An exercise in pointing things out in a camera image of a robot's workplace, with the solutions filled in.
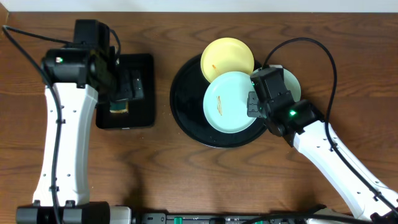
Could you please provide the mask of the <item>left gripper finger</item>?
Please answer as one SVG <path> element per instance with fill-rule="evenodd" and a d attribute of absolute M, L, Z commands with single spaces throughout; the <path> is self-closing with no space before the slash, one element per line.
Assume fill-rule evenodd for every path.
<path fill-rule="evenodd" d="M 135 100 L 143 100 L 144 99 L 144 89 L 142 84 L 141 73 L 138 70 L 133 70 L 131 72 L 132 78 L 132 91 L 134 94 Z"/>
<path fill-rule="evenodd" d="M 128 100 L 131 96 L 130 73 L 127 70 L 119 72 L 117 101 Z"/>

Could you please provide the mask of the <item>yellow green sponge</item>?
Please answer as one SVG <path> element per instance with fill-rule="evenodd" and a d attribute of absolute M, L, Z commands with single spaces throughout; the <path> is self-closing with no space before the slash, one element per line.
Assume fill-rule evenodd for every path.
<path fill-rule="evenodd" d="M 129 107 L 128 101 L 110 102 L 109 103 L 109 112 L 110 113 L 128 113 L 129 112 L 128 107 Z"/>

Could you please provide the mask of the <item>light green plate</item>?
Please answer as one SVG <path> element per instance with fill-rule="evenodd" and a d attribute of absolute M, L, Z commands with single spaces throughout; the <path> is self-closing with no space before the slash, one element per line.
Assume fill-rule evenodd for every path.
<path fill-rule="evenodd" d="M 247 115 L 249 92 L 254 87 L 248 74 L 227 72 L 213 80 L 203 98 L 203 112 L 217 131 L 233 134 L 250 127 L 256 120 Z"/>
<path fill-rule="evenodd" d="M 296 76 L 294 76 L 290 71 L 284 68 L 282 65 L 269 65 L 270 68 L 282 68 L 284 70 L 284 83 L 288 90 L 291 91 L 293 99 L 295 102 L 301 99 L 301 86 Z"/>

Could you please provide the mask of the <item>light green plate front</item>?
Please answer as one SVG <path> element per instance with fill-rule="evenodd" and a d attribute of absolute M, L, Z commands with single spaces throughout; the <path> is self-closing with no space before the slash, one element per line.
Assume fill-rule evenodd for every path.
<path fill-rule="evenodd" d="M 256 120 L 247 115 L 249 92 L 254 87 L 248 74 L 227 72 L 213 80 L 203 98 L 203 112 L 217 131 L 233 134 L 250 127 Z"/>

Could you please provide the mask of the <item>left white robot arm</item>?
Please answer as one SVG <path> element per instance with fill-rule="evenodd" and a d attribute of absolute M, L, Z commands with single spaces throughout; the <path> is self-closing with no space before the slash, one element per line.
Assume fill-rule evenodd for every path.
<path fill-rule="evenodd" d="M 18 223 L 132 223 L 129 207 L 92 202 L 87 178 L 96 105 L 115 104 L 123 113 L 144 97 L 139 79 L 118 69 L 115 36 L 100 21 L 79 19 L 73 41 L 49 50 L 38 65 L 47 103 L 44 161 L 32 204 L 16 211 Z"/>

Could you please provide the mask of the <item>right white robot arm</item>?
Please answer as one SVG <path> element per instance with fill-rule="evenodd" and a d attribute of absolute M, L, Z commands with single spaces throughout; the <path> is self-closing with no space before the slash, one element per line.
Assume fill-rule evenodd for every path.
<path fill-rule="evenodd" d="M 348 205 L 355 218 L 397 220 L 397 192 L 377 179 L 343 144 L 322 113 L 301 98 L 297 78 L 281 66 L 250 76 L 248 116 L 310 160 Z"/>

